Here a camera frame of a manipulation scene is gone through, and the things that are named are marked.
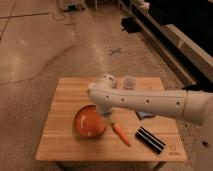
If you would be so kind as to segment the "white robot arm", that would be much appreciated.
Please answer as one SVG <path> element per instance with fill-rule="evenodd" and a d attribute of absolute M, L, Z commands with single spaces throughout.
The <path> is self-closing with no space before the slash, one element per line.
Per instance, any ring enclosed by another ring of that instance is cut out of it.
<path fill-rule="evenodd" d="M 161 115 L 201 126 L 194 171 L 213 171 L 213 93 L 188 90 L 120 90 L 117 80 L 104 74 L 88 86 L 88 97 L 105 115 L 113 107 Z"/>

